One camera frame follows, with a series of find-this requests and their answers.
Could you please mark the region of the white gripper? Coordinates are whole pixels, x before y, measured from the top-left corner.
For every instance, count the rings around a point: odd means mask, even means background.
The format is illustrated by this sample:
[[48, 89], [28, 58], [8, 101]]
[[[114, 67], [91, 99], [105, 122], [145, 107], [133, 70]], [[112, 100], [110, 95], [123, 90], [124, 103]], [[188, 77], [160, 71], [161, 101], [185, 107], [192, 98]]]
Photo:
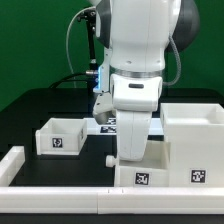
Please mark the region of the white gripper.
[[158, 108], [162, 78], [111, 76], [112, 105], [116, 111], [117, 152], [121, 160], [143, 159], [152, 113]]

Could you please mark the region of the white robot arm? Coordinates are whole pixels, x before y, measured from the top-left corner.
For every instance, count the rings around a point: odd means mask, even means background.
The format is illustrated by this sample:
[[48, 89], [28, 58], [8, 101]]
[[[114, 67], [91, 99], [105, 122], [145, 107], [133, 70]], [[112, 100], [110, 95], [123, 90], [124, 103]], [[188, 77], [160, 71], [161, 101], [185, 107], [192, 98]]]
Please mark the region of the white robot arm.
[[164, 53], [175, 54], [195, 39], [200, 19], [194, 0], [89, 0], [96, 10], [96, 37], [104, 46], [98, 69], [97, 122], [116, 113], [121, 160], [140, 161], [152, 113], [158, 108]]

